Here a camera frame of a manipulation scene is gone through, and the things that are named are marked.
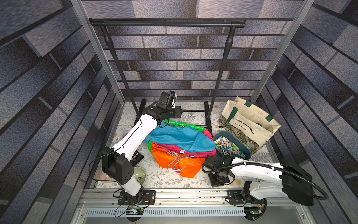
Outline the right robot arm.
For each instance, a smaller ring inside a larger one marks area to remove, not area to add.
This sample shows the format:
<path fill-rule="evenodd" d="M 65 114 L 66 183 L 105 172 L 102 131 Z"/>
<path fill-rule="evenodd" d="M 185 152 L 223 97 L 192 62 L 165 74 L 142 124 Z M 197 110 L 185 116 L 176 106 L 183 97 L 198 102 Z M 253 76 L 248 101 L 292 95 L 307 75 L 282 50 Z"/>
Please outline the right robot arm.
<path fill-rule="evenodd" d="M 312 181 L 312 175 L 294 161 L 261 163 L 226 155 L 222 158 L 209 156 L 203 163 L 202 170 L 218 181 L 228 175 L 262 180 L 261 183 L 249 181 L 244 184 L 242 194 L 249 200 L 278 197 L 288 198 L 305 206 L 314 204 L 313 187 L 307 183 Z"/>

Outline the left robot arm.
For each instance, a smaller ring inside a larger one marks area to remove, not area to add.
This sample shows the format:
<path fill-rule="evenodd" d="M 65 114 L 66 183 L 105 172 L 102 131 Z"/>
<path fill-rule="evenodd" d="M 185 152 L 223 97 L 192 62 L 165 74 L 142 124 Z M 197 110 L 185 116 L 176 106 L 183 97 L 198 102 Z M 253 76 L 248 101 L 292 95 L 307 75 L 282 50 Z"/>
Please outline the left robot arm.
<path fill-rule="evenodd" d="M 134 167 L 130 160 L 147 135 L 162 121 L 181 118 L 182 113 L 181 106 L 172 107 L 159 102 L 145 108 L 139 121 L 120 142 L 112 148 L 102 149 L 102 171 L 118 182 L 129 195 L 136 197 L 142 185 L 133 176 Z"/>

